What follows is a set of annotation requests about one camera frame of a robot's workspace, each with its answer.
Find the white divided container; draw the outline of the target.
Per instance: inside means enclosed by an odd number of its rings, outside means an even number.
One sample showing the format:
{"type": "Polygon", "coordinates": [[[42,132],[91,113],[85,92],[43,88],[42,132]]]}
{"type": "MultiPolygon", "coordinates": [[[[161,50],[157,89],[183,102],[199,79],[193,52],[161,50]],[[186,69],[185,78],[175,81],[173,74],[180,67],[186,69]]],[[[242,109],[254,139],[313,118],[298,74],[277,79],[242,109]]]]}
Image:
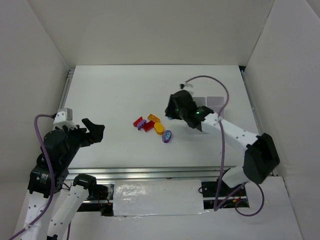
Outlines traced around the white divided container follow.
{"type": "Polygon", "coordinates": [[[196,103],[198,108],[206,106],[207,108],[212,109],[215,113],[218,113],[225,103],[223,96],[195,96],[193,97],[193,101],[196,103]]]}

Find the aluminium front rail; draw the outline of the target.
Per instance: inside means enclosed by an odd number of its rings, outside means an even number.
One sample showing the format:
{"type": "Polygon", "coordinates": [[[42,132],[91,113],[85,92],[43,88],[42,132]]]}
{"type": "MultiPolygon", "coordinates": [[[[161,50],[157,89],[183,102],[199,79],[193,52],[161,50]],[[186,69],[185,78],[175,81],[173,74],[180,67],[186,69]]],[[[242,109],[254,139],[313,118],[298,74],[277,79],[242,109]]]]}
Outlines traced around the aluminium front rail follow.
{"type": "Polygon", "coordinates": [[[66,177],[73,180],[79,174],[95,177],[97,180],[153,180],[153,179],[189,179],[215,178],[219,175],[218,167],[146,167],[146,168],[70,168],[66,177]]]}

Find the red rectangular lego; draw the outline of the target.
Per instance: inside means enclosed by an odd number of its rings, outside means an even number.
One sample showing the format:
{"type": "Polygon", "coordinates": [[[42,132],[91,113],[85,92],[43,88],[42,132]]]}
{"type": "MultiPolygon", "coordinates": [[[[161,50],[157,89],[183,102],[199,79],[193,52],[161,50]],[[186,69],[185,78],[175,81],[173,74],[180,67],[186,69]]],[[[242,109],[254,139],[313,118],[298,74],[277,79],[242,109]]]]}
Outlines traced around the red rectangular lego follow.
{"type": "Polygon", "coordinates": [[[145,132],[148,132],[150,131],[155,125],[155,122],[154,121],[149,121],[147,123],[145,123],[143,126],[142,126],[142,129],[145,131],[145,132]]]}

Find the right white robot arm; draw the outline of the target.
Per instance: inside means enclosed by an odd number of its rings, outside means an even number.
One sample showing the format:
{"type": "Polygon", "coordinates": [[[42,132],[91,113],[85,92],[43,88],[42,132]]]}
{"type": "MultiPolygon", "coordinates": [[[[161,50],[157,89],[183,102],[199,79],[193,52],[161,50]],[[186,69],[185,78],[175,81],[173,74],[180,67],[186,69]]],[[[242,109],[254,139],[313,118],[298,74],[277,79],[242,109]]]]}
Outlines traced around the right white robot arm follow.
{"type": "Polygon", "coordinates": [[[190,128],[200,132],[221,135],[225,144],[243,155],[242,165],[231,168],[221,177],[221,181],[229,188],[246,182],[262,184],[280,164],[273,138],[269,134],[257,135],[246,131],[220,117],[212,109],[197,106],[186,90],[180,90],[169,97],[165,116],[183,120],[190,128]]]}

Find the red curved lego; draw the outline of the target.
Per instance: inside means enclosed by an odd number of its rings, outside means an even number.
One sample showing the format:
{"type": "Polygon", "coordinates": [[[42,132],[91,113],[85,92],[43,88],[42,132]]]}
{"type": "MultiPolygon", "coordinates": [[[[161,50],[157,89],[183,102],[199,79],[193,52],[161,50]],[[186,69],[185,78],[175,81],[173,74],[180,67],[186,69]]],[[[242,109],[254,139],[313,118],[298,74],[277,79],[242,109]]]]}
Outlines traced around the red curved lego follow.
{"type": "Polygon", "coordinates": [[[134,126],[134,127],[137,127],[138,123],[139,123],[140,121],[142,121],[142,120],[143,120],[143,117],[142,117],[142,116],[139,117],[139,118],[133,123],[133,126],[134,126]]]}

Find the purple curved lego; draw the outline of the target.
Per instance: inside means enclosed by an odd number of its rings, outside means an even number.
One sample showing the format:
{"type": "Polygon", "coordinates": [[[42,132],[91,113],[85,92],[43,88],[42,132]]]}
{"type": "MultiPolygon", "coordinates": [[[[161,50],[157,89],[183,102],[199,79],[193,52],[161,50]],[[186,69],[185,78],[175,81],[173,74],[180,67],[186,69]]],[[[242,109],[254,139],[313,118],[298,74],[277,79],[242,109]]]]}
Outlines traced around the purple curved lego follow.
{"type": "Polygon", "coordinates": [[[142,119],[141,121],[138,122],[137,124],[137,129],[141,130],[141,128],[147,123],[147,121],[145,119],[142,119]]]}

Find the right aluminium rail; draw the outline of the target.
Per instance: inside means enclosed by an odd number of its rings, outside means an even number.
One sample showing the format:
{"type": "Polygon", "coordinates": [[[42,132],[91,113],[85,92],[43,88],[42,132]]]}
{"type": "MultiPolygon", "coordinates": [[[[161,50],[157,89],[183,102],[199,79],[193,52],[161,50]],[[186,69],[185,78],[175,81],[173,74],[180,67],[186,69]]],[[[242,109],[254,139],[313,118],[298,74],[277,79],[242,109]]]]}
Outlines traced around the right aluminium rail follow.
{"type": "Polygon", "coordinates": [[[246,90],[246,93],[247,93],[247,96],[248,96],[248,99],[249,99],[249,102],[250,102],[251,111],[253,113],[253,117],[254,117],[254,120],[255,120],[255,123],[256,123],[256,127],[257,127],[257,130],[258,130],[258,133],[260,135],[262,135],[264,133],[268,134],[268,132],[263,129],[262,123],[261,123],[259,115],[258,115],[257,106],[254,103],[253,93],[252,93],[252,91],[250,89],[249,82],[248,82],[248,79],[247,79],[247,76],[246,76],[246,73],[245,73],[246,67],[245,66],[239,66],[239,70],[240,70],[240,74],[241,74],[241,77],[242,77],[242,80],[243,80],[243,83],[244,83],[244,86],[245,86],[245,90],[246,90]]]}

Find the orange flat lego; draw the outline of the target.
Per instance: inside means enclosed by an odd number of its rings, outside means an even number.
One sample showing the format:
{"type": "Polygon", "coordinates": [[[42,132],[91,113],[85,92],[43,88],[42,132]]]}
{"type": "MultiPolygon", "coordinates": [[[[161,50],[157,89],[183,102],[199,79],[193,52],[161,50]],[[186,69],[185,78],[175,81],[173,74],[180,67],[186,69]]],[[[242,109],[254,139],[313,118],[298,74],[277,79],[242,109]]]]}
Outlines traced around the orange flat lego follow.
{"type": "Polygon", "coordinates": [[[159,119],[158,117],[156,117],[155,115],[153,115],[153,114],[150,114],[150,115],[147,117],[147,119],[148,119],[149,121],[154,122],[154,123],[159,123],[159,122],[160,122],[160,119],[159,119]]]}

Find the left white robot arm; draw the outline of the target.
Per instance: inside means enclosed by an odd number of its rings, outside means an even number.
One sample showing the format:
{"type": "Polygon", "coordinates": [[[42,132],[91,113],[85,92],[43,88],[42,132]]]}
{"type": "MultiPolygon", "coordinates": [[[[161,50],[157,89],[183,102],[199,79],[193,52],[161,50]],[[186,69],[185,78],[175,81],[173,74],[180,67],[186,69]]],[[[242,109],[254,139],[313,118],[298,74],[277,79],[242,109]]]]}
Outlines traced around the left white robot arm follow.
{"type": "Polygon", "coordinates": [[[64,181],[69,175],[68,167],[78,150],[100,143],[105,130],[104,125],[94,124],[89,119],[82,119],[85,125],[73,127],[63,123],[55,127],[45,137],[41,137],[38,128],[39,115],[35,117],[34,128],[40,143],[41,154],[36,166],[30,173],[28,183],[28,208],[21,240],[60,240],[83,201],[96,188],[94,176],[81,173],[73,180],[69,193],[59,207],[53,212],[64,181]]]}

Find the yellow oval lego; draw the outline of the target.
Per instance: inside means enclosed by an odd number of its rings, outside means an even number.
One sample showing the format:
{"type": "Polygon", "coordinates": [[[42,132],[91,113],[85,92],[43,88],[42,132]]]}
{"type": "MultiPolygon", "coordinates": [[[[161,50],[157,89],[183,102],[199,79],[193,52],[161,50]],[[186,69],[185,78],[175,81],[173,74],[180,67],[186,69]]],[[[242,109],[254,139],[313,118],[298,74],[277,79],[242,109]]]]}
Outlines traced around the yellow oval lego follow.
{"type": "Polygon", "coordinates": [[[163,132],[165,131],[165,128],[160,122],[156,122],[154,124],[154,130],[158,135],[162,135],[163,132]]]}

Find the white foil sheet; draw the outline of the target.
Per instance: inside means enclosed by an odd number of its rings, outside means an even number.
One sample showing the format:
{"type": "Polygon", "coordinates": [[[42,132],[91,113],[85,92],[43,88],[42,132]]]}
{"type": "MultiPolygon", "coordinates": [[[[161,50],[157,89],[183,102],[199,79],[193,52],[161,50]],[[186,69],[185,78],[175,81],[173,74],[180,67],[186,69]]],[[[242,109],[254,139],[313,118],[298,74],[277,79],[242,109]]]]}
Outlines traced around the white foil sheet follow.
{"type": "Polygon", "coordinates": [[[198,179],[117,181],[113,214],[123,217],[203,214],[205,209],[203,197],[198,192],[200,187],[198,179]]]}

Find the purple oval flower lego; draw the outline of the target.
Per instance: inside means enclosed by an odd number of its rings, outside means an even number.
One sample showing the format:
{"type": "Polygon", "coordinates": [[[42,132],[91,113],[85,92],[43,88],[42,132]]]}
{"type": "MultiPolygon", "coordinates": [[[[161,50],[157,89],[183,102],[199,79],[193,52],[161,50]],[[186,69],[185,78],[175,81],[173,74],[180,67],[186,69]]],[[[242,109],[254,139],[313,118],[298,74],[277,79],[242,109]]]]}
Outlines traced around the purple oval flower lego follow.
{"type": "Polygon", "coordinates": [[[172,132],[170,130],[165,130],[162,134],[161,140],[163,143],[168,143],[172,138],[172,132]]]}

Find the left aluminium rail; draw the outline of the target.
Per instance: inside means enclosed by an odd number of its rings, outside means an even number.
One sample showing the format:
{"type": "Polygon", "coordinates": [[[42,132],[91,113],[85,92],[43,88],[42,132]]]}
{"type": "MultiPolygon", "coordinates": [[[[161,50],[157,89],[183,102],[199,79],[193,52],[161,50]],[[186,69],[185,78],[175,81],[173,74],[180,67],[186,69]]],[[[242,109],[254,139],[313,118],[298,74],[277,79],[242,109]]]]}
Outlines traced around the left aluminium rail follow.
{"type": "Polygon", "coordinates": [[[59,108],[62,109],[65,106],[66,100],[67,100],[67,96],[69,93],[69,89],[72,83],[72,79],[73,79],[73,75],[74,75],[75,69],[72,68],[68,71],[67,73],[67,77],[66,77],[66,81],[65,81],[65,85],[64,85],[64,89],[63,89],[63,93],[60,99],[60,103],[59,103],[59,108]]]}

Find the aluminium rail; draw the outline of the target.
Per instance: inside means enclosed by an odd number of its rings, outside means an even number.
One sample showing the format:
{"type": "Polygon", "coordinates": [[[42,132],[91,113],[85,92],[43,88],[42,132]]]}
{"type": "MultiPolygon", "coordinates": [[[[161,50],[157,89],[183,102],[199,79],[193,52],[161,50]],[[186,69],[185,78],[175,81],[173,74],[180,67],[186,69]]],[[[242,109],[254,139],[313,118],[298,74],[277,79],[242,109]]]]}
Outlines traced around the aluminium rail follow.
{"type": "Polygon", "coordinates": [[[67,77],[66,77],[66,81],[65,81],[65,85],[64,85],[64,89],[63,89],[63,93],[60,99],[60,103],[59,103],[59,108],[62,109],[65,106],[66,100],[67,100],[67,96],[69,93],[69,89],[72,83],[72,79],[73,79],[73,75],[74,75],[75,69],[72,68],[68,71],[67,73],[67,77]]]}
{"type": "Polygon", "coordinates": [[[153,180],[153,179],[189,179],[215,178],[219,175],[218,167],[146,167],[146,168],[70,168],[66,177],[73,180],[79,174],[95,177],[97,180],[153,180]]]}
{"type": "Polygon", "coordinates": [[[256,127],[257,127],[257,130],[258,130],[258,133],[260,135],[262,135],[264,133],[268,134],[268,132],[263,129],[262,123],[261,123],[259,115],[258,115],[257,106],[254,103],[253,93],[252,93],[252,91],[250,89],[249,82],[248,82],[248,79],[247,79],[247,76],[246,76],[246,73],[245,73],[246,67],[245,66],[239,66],[239,70],[240,70],[240,74],[241,74],[241,77],[242,77],[242,80],[243,80],[243,83],[244,83],[244,86],[245,86],[245,90],[246,90],[246,93],[247,93],[247,96],[248,96],[248,99],[249,99],[249,102],[250,102],[251,111],[253,113],[253,117],[254,117],[254,120],[255,120],[255,123],[256,123],[256,127]]]}

